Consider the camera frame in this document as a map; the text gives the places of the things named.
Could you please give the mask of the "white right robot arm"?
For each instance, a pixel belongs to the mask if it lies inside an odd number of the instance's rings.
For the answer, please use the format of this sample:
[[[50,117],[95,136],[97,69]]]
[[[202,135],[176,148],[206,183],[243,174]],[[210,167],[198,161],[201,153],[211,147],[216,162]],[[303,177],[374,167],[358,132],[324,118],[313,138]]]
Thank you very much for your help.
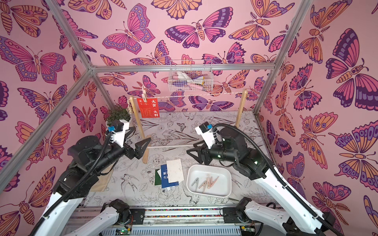
[[[230,162],[236,171],[266,190],[283,209],[262,206],[244,197],[234,208],[241,221],[258,221],[287,236],[323,236],[326,231],[342,235],[334,227],[335,217],[311,205],[242,130],[228,124],[205,122],[195,131],[203,140],[187,150],[188,155],[202,165],[209,165],[212,160]]]

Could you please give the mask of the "green postcard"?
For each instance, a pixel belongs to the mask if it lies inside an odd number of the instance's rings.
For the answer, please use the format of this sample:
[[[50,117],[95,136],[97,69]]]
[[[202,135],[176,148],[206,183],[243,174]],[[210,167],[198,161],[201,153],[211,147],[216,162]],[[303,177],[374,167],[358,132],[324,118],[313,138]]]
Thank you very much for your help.
[[[156,173],[156,170],[155,170],[155,183],[154,185],[155,186],[159,186],[161,185],[161,178],[158,176],[158,174]]]

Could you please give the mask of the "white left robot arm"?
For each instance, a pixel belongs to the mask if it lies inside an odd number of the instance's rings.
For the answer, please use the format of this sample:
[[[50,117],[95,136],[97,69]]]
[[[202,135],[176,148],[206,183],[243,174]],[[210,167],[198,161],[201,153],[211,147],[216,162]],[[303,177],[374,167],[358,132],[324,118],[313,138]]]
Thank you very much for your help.
[[[121,157],[141,159],[151,142],[146,138],[135,144],[119,145],[117,138],[125,140],[126,131],[113,126],[101,144],[97,136],[85,136],[68,149],[73,158],[61,174],[52,190],[49,204],[31,231],[32,236],[59,236],[72,214],[88,195],[91,188],[103,176],[104,170],[115,164]]]

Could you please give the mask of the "white plastic tray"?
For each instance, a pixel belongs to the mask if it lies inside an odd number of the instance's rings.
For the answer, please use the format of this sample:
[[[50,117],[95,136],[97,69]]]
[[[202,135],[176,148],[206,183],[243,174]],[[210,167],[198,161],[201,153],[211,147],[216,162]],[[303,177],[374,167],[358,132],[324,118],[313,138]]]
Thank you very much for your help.
[[[232,193],[231,173],[222,167],[193,165],[188,170],[187,189],[193,194],[227,198]]]

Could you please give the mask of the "blue postcard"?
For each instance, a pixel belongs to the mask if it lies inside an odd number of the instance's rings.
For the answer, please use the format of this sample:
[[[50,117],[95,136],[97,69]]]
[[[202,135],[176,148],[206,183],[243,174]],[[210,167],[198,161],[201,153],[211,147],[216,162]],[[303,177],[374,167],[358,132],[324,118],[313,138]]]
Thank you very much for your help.
[[[167,169],[166,164],[161,165],[160,170],[161,170],[161,187],[162,188],[170,188],[170,187],[179,185],[179,182],[172,182],[172,183],[169,182],[168,169]]]

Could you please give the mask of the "grey clothespin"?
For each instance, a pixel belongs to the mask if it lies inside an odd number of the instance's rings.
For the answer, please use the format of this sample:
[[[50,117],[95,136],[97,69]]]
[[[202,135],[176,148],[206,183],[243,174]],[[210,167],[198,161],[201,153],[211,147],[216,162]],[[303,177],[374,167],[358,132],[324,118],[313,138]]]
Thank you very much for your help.
[[[198,187],[198,183],[199,183],[199,178],[196,178],[193,183],[191,184],[191,186],[195,186],[195,187]]]

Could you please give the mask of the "plain white postcard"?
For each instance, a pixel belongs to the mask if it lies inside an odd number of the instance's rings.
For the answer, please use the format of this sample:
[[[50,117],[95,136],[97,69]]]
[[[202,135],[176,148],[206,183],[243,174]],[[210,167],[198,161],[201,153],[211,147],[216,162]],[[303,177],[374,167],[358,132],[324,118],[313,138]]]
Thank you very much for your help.
[[[182,182],[184,181],[184,173],[182,168],[181,159],[168,160],[166,162],[168,169],[169,182]]]

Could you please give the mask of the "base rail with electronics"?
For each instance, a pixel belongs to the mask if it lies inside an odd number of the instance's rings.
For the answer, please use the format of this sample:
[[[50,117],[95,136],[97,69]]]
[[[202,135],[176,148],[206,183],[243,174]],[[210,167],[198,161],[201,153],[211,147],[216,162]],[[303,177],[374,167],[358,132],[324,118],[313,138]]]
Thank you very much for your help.
[[[68,219],[63,235],[70,236],[226,236],[251,231],[258,235],[269,226],[287,236],[313,236],[317,226],[305,212],[282,208],[245,206],[132,208],[123,215],[115,210],[80,209]]]

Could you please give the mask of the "potted green plant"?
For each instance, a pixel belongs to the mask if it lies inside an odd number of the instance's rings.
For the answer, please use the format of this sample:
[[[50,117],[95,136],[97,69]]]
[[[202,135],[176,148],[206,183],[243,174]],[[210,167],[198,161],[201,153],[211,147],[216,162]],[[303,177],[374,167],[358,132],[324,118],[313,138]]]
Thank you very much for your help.
[[[108,115],[105,120],[106,124],[110,126],[116,120],[126,120],[129,122],[131,120],[131,115],[127,109],[121,106],[116,106],[114,109],[108,111]]]

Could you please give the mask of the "aluminium frame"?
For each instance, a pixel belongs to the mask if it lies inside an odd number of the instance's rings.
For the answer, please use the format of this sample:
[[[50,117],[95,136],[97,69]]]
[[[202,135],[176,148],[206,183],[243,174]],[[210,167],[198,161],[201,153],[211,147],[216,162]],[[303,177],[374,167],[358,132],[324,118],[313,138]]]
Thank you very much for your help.
[[[93,74],[95,66],[132,65],[135,58],[144,66],[202,65],[204,54],[214,54],[230,65],[228,55],[238,49],[240,63],[251,63],[251,54],[276,59],[270,42],[263,39],[242,41],[229,38],[254,13],[250,1],[193,1],[180,15],[173,6],[163,8],[159,1],[96,1],[91,12],[72,9],[69,1],[57,1],[70,25],[69,33],[82,47],[83,58],[72,48],[51,7],[41,1],[1,1],[1,36],[21,46],[33,78],[19,76],[16,66],[1,61],[1,165],[12,160],[23,146],[18,132],[27,139],[46,120],[68,91],[84,74],[87,82],[74,96],[64,113],[41,139],[32,157],[22,165],[1,193],[1,235],[26,236],[45,206],[31,198],[45,174],[56,183],[72,158],[68,148],[80,138],[96,135],[104,139],[107,102],[127,105],[130,96],[146,93],[164,105],[177,97],[168,84],[169,72],[104,72]],[[228,70],[205,72],[211,90],[182,87],[183,107],[162,110],[158,119],[144,119],[153,148],[147,164],[121,159],[107,176],[103,192],[92,192],[85,203],[100,206],[115,198],[130,204],[163,206],[219,205],[228,199],[194,195],[180,184],[170,190],[155,186],[155,171],[168,158],[183,158],[188,168],[194,160],[183,148],[199,139],[194,126],[205,118],[215,122],[223,115],[235,116],[241,93],[252,87],[266,70]]]

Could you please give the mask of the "red postcard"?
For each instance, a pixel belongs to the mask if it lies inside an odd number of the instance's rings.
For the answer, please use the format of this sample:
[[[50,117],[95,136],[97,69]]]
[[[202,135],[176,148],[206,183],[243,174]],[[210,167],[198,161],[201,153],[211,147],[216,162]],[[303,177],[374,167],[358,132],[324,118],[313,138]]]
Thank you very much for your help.
[[[137,99],[137,104],[142,118],[159,118],[159,106],[157,98]]]

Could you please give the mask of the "beige work glove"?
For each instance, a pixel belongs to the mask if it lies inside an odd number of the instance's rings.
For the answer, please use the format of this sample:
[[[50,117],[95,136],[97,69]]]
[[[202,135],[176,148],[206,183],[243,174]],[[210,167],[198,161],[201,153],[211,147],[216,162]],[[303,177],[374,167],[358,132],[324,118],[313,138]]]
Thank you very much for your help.
[[[105,191],[113,174],[113,170],[111,170],[112,166],[113,165],[109,166],[103,172],[101,172],[102,174],[107,174],[107,175],[98,177],[99,180],[91,187],[90,189],[91,192],[104,192]]]

